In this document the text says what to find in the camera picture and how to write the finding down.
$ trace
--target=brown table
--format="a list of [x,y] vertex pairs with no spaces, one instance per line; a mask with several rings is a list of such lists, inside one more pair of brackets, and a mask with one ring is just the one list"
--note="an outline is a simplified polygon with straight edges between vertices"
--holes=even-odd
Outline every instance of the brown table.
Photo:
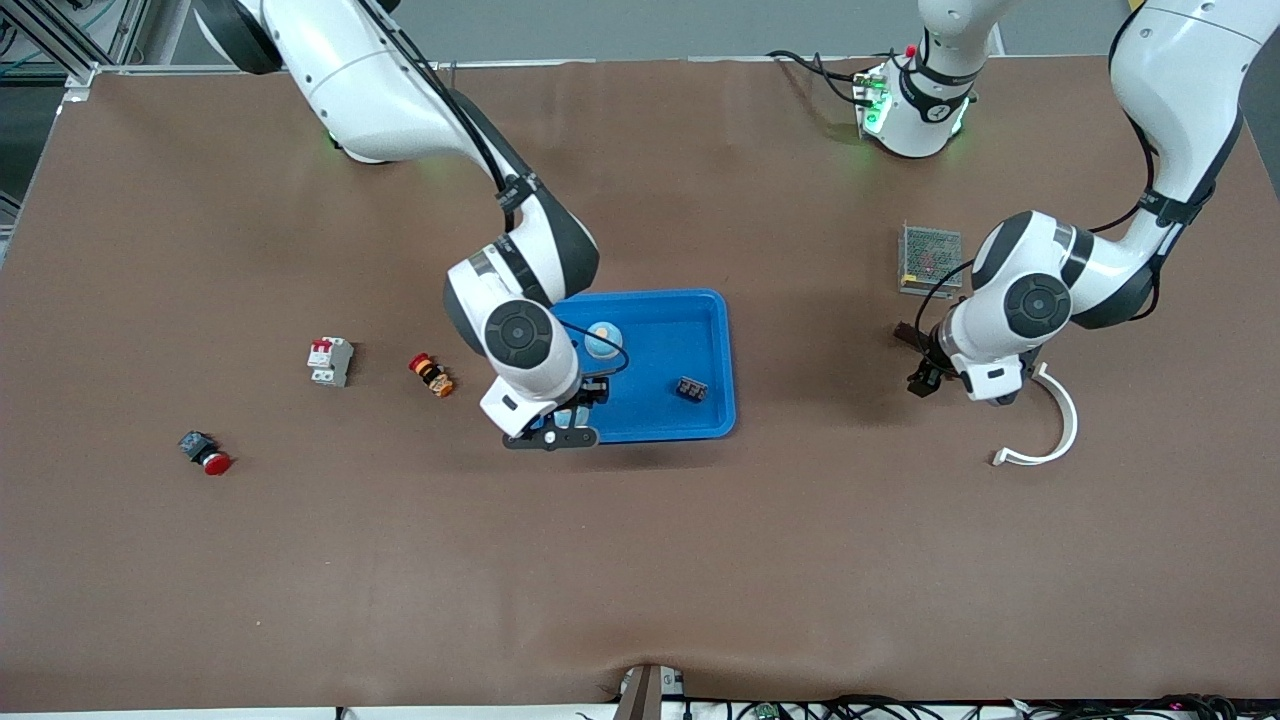
[[[1057,415],[908,395],[896,237],[1124,211],[1101,59],[993,60],[923,161],[772,64],[458,86],[599,238],[594,290],[724,295],[736,430],[503,451],[439,302],[500,231],[483,172],[351,163],[287,77],[100,77],[0,275],[0,708],[595,701],[643,661],[707,696],[1280,694],[1280,206],[1248,137],[1160,311],[1043,355],[1071,454],[991,468]],[[360,343],[351,387],[310,383],[320,334]]]

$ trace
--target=white curved handle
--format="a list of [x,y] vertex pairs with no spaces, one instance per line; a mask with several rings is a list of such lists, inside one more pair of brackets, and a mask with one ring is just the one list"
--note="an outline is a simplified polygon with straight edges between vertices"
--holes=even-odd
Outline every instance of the white curved handle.
[[1075,443],[1075,433],[1079,430],[1080,419],[1075,411],[1075,402],[1071,400],[1071,393],[1066,392],[1062,383],[1053,379],[1048,374],[1048,363],[1041,363],[1032,373],[1032,379],[1044,386],[1053,400],[1057,401],[1057,409],[1062,414],[1062,439],[1057,441],[1057,447],[1053,452],[1048,455],[1037,457],[1034,455],[1023,455],[1016,450],[1010,450],[1004,447],[996,454],[996,457],[991,461],[992,465],[1002,465],[1010,462],[1012,465],[1043,465],[1051,460],[1057,460],[1059,457],[1066,455],[1068,450]]

